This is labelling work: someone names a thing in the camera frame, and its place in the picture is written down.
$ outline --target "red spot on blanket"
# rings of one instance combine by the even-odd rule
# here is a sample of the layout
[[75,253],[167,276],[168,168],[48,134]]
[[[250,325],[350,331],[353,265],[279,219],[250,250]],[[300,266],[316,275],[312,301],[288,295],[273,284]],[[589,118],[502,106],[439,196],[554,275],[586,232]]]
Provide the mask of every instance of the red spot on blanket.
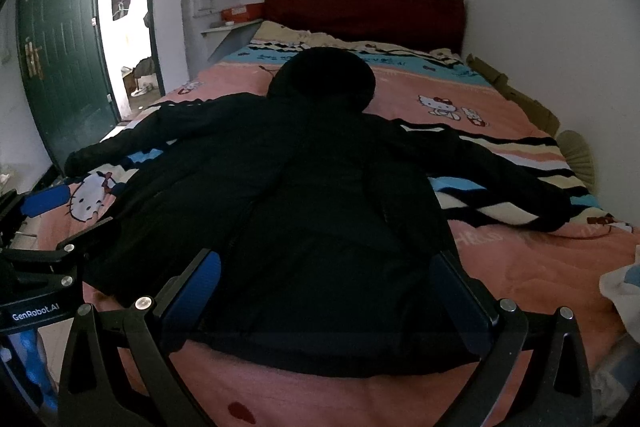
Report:
[[245,422],[250,423],[251,425],[255,425],[254,415],[251,414],[251,411],[249,411],[240,402],[230,403],[227,409],[229,411],[229,414],[234,418],[238,418],[239,420],[244,420]]

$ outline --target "jacket hood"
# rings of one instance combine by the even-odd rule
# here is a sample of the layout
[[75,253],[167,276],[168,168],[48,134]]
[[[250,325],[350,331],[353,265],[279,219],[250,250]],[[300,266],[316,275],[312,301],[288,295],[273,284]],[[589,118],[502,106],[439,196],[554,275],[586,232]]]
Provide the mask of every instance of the jacket hood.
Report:
[[361,112],[373,99],[375,90],[376,77],[360,57],[340,48],[310,48],[280,68],[267,97],[329,102]]

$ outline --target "bed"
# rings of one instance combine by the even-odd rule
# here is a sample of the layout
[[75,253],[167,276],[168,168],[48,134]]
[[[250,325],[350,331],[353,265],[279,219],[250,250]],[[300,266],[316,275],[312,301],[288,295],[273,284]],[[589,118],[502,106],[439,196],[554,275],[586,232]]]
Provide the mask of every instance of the bed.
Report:
[[[535,216],[507,205],[481,207],[482,187],[460,178],[431,184],[449,219],[462,263],[497,298],[527,311],[574,310],[589,365],[597,367],[625,327],[598,289],[600,277],[632,264],[640,232],[614,219],[570,171],[554,140],[529,122],[485,79],[465,66],[463,0],[266,0],[266,21],[246,47],[227,56],[160,103],[207,100],[236,92],[264,95],[275,72],[313,46],[351,50],[376,75],[367,112],[401,118],[407,132],[456,129],[463,139],[525,166],[572,196],[570,223],[554,233],[526,229]],[[151,107],[137,121],[152,113]],[[100,168],[71,186],[67,206],[43,216],[39,247],[50,249],[94,224],[114,201],[136,165],[161,151],[131,157],[128,169]],[[86,205],[86,201],[95,203]],[[608,224],[594,224],[603,219]],[[85,286],[85,299],[101,310],[117,303]],[[142,391],[123,353],[129,378]],[[220,426],[428,426],[464,386],[475,364],[420,377],[323,378],[262,367],[188,341],[172,362],[194,397]],[[520,356],[489,425],[508,411],[528,363]]]

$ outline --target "shelf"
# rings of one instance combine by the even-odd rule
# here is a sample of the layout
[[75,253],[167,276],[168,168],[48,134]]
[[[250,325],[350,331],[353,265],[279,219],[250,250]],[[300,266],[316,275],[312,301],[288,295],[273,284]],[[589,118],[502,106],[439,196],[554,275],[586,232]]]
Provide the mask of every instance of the shelf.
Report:
[[238,22],[232,26],[217,26],[215,28],[209,28],[208,30],[204,30],[202,35],[206,36],[209,33],[219,33],[219,32],[229,32],[231,30],[235,30],[236,28],[243,28],[245,26],[251,26],[252,24],[261,23],[263,19],[256,19],[255,21],[249,22]]

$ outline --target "open door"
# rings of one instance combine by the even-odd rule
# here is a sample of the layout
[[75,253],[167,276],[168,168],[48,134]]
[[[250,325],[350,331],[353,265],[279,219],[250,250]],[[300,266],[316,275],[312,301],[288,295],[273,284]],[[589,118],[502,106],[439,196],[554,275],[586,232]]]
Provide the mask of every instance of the open door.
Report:
[[18,0],[22,79],[42,141],[60,169],[118,123],[96,0]]

